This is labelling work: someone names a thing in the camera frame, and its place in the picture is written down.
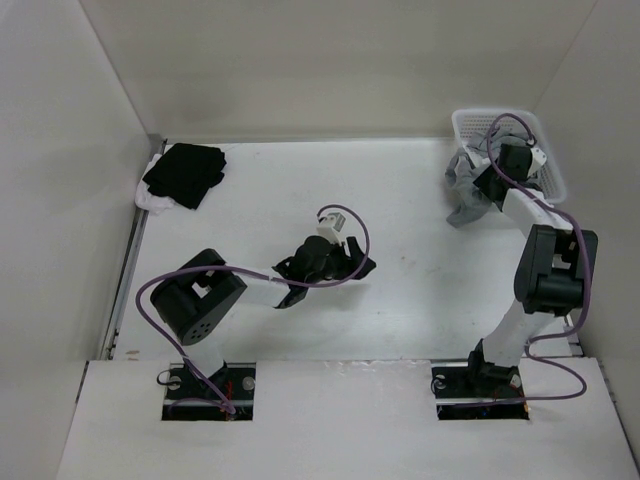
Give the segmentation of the grey tank top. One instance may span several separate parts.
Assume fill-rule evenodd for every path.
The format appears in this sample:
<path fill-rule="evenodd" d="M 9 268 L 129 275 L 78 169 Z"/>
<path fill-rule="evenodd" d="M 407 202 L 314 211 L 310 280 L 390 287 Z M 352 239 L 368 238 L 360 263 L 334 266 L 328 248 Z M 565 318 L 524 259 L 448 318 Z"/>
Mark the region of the grey tank top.
<path fill-rule="evenodd" d="M 445 183 L 457 195 L 458 204 L 447 217 L 447 222 L 460 228 L 482 218 L 491 206 L 502 209 L 507 193 L 519 191 L 533 199 L 536 188 L 527 180 L 517 183 L 504 176 L 497 167 L 500 147 L 503 144 L 534 147 L 534 140 L 525 134 L 514 134 L 500 127 L 481 140 L 474 139 L 471 146 L 486 153 L 490 165 L 481 170 L 470 161 L 463 148 L 458 148 L 445 168 Z"/>

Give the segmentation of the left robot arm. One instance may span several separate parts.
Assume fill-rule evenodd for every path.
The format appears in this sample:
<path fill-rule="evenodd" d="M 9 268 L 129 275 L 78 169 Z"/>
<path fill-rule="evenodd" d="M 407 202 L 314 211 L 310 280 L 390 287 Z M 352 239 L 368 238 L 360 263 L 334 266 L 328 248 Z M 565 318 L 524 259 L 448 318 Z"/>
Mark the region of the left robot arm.
<path fill-rule="evenodd" d="M 293 255 L 264 273 L 265 280 L 242 276 L 225 265 L 215 250 L 205 249 L 184 265 L 186 274 L 163 280 L 150 296 L 160 318 L 196 366 L 190 386 L 206 399 L 223 390 L 226 367 L 207 337 L 234 305 L 288 309 L 303 301 L 312 285 L 361 280 L 377 267 L 354 236 L 340 243 L 320 235 L 307 237 Z"/>

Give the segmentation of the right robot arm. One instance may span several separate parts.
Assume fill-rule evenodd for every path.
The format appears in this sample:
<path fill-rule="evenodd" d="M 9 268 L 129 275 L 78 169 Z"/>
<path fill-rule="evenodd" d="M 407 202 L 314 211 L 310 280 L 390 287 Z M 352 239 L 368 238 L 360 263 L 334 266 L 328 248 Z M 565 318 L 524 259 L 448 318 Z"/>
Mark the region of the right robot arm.
<path fill-rule="evenodd" d="M 463 380 L 474 396 L 508 398 L 521 357 L 530 354 L 532 344 L 549 338 L 541 331 L 576 309 L 588 312 L 598 237 L 527 184 L 537 159 L 530 146 L 503 145 L 475 181 L 517 224 L 526 243 L 511 307 L 469 354 Z"/>

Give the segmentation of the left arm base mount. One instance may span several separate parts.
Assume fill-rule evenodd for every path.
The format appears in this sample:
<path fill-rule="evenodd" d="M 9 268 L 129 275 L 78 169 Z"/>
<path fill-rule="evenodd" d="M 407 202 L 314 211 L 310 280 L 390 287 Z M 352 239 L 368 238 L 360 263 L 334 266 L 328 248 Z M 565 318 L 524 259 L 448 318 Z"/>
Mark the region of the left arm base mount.
<path fill-rule="evenodd" d="M 224 410 L 222 400 L 202 380 L 182 364 L 171 364 L 161 371 L 156 383 L 164 388 L 163 421 L 252 421 L 256 391 L 256 364 L 225 364 L 210 381 L 224 394 L 234 408 Z"/>

